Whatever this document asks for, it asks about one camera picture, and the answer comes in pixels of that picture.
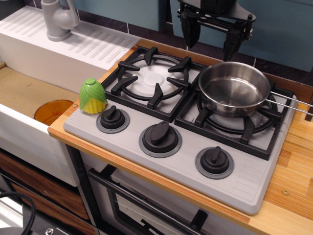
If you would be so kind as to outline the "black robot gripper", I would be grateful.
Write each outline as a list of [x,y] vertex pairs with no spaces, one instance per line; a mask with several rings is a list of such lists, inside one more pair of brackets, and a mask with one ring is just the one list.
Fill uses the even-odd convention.
[[180,0],[178,17],[188,48],[198,42],[201,26],[226,33],[224,61],[231,60],[244,40],[250,40],[256,20],[236,0]]

